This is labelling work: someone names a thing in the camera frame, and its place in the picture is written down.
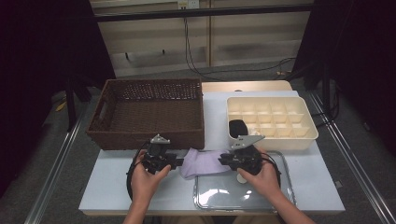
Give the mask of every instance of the black device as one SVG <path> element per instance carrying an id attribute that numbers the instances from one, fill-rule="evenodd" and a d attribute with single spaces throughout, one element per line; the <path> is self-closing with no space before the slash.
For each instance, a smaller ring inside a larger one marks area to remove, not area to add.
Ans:
<path id="1" fill-rule="evenodd" d="M 161 137 L 159 134 L 143 144 L 143 146 L 136 152 L 134 159 L 132 160 L 131 166 L 126 178 L 126 188 L 131 200 L 133 199 L 131 180 L 134 174 L 134 168 L 136 167 L 136 160 L 140 154 L 140 150 L 148 144 L 148 150 L 146 151 L 143 160 L 141 161 L 145 169 L 155 175 L 157 171 L 161 171 L 166 165 L 171 165 L 171 170 L 175 170 L 178 166 L 183 164 L 184 159 L 178 159 L 175 153 L 166 153 L 167 147 L 170 145 L 170 140 Z"/>
<path id="2" fill-rule="evenodd" d="M 252 144 L 264 138 L 260 135 L 248 135 L 248 127 L 241 119 L 230 120 L 230 136 L 236 138 L 230 153 L 220 155 L 219 162 L 228 165 L 232 170 L 242 168 L 252 175 L 257 175 L 262 169 L 262 162 L 270 162 L 276 170 L 277 183 L 280 187 L 280 175 L 276 162 L 266 153 L 260 153 Z"/>

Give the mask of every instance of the person's right hand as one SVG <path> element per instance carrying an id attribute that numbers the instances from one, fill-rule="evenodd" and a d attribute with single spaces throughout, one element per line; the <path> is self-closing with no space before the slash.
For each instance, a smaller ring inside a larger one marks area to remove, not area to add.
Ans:
<path id="1" fill-rule="evenodd" d="M 257 192 L 270 200 L 271 196 L 277 195 L 280 191 L 276 178 L 276 170 L 274 166 L 268 162 L 262 162 L 262 170 L 257 175 L 251 175 L 249 172 L 238 168 L 238 173 L 249 182 Z"/>

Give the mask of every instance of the folded cloth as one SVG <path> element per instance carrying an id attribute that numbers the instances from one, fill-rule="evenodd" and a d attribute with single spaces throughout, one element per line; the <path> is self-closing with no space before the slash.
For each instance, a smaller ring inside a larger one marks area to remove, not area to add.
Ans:
<path id="1" fill-rule="evenodd" d="M 198 151 L 190 148 L 180 167 L 181 176 L 192 178 L 196 175 L 218 174 L 231 170 L 230 166 L 221 165 L 218 158 L 228 150 Z"/>

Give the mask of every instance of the white table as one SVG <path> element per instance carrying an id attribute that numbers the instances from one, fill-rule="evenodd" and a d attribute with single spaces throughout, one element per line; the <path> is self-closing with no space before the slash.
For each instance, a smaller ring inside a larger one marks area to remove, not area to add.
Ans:
<path id="1" fill-rule="evenodd" d="M 231 96 L 296 96 L 296 91 L 234 91 L 205 92 L 205 150 L 229 148 L 226 120 L 226 99 Z M 285 156 L 290 170 L 297 207 L 314 214 L 337 214 L 345 211 L 317 143 L 307 150 L 287 150 Z M 89 216 L 125 215 L 131 200 L 126 189 L 126 172 L 135 150 L 101 150 L 93 167 L 79 210 Z M 206 212 L 194 205 L 194 180 L 185 180 L 178 170 L 166 177 L 148 208 L 147 215 L 240 215 L 230 212 Z"/>

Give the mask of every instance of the forearm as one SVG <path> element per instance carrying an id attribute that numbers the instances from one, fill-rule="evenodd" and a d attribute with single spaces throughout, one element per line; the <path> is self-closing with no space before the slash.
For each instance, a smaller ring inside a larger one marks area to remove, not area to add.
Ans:
<path id="1" fill-rule="evenodd" d="M 288 224 L 294 223 L 315 223 L 306 214 L 300 211 L 294 204 L 292 204 L 281 191 L 268 198 L 270 203 L 274 206 L 276 211 Z"/>
<path id="2" fill-rule="evenodd" d="M 123 224 L 141 224 L 148 211 L 149 203 L 132 202 Z"/>

